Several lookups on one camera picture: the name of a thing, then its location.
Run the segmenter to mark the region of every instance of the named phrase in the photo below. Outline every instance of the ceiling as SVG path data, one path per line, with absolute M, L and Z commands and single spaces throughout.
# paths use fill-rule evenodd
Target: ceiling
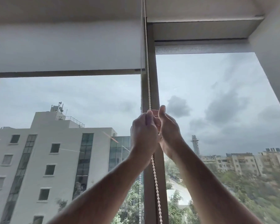
M 247 18 L 277 0 L 146 0 L 150 22 Z M 0 0 L 0 23 L 63 22 L 140 17 L 141 0 Z

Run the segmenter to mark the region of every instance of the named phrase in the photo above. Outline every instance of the tower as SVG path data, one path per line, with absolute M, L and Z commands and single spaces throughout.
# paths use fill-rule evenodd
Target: tower
M 198 139 L 196 138 L 196 135 L 192 135 L 192 143 L 193 143 L 193 149 L 194 149 L 194 153 L 200 157 L 200 152 L 199 152 L 199 147 L 198 147 Z

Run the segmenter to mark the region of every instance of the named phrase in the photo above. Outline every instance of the sky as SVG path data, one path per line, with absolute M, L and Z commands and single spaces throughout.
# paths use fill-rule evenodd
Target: sky
M 157 55 L 160 104 L 202 155 L 280 148 L 280 104 L 254 53 Z M 0 127 L 29 128 L 35 112 L 64 104 L 86 128 L 130 135 L 140 75 L 0 79 Z

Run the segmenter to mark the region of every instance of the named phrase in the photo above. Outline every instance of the hand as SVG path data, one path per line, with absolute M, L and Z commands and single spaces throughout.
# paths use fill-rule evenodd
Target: hand
M 166 114 L 166 107 L 162 105 L 159 110 L 152 110 L 155 123 L 158 128 L 159 143 L 164 153 L 172 159 L 175 153 L 176 144 L 183 141 L 179 126 L 175 119 Z
M 154 123 L 153 112 L 148 110 L 133 121 L 131 127 L 131 152 L 129 158 L 143 165 L 150 163 L 151 156 L 158 147 L 158 129 Z

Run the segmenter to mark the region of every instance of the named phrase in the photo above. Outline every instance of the forearm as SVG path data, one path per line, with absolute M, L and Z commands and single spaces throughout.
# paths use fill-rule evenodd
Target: forearm
M 141 171 L 132 160 L 123 161 L 48 224 L 110 224 Z
M 231 195 L 184 141 L 176 146 L 173 161 L 203 224 L 225 224 L 231 220 L 232 223 L 261 223 Z

